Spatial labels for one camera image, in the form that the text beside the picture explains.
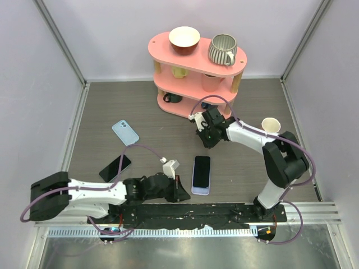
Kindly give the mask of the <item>lilac phone case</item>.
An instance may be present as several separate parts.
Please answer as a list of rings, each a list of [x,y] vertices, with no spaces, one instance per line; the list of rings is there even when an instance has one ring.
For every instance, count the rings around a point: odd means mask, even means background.
[[[210,183],[209,183],[209,187],[208,188],[197,188],[197,187],[193,187],[192,183],[191,183],[191,192],[193,194],[196,195],[202,195],[202,196],[207,196],[210,192]]]

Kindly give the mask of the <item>dark green smartphone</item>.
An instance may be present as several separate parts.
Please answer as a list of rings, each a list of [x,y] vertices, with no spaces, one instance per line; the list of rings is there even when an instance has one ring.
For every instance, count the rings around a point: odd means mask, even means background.
[[[114,179],[117,177],[119,173],[122,173],[132,164],[132,161],[126,155],[124,155],[122,158],[122,165],[120,168],[119,167],[120,160],[121,160],[121,156],[114,159],[109,165],[107,165],[99,172],[99,176],[106,183],[114,181]]]

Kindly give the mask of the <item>light blue phone case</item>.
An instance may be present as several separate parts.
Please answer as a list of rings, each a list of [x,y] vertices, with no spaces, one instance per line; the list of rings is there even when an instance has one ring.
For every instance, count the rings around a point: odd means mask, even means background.
[[[125,120],[120,120],[114,124],[112,130],[125,146],[135,144],[139,141],[139,135]]]

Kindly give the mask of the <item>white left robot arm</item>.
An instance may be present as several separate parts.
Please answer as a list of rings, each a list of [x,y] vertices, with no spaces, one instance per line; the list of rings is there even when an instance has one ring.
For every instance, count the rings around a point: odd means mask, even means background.
[[[30,221],[47,221],[57,216],[90,216],[112,224],[119,218],[120,205],[140,205],[163,198],[176,203],[190,199],[178,177],[164,173],[129,178],[113,183],[70,179],[57,172],[31,185]]]

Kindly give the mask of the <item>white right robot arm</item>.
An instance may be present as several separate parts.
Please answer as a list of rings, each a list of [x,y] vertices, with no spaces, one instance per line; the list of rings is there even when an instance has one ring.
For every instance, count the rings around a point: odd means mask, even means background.
[[[309,169],[309,162],[291,132],[265,133],[234,116],[226,119],[217,108],[189,115],[188,119],[196,124],[196,134],[207,149],[224,140],[263,155],[268,181],[253,201],[253,213],[259,221],[272,217],[289,186]]]

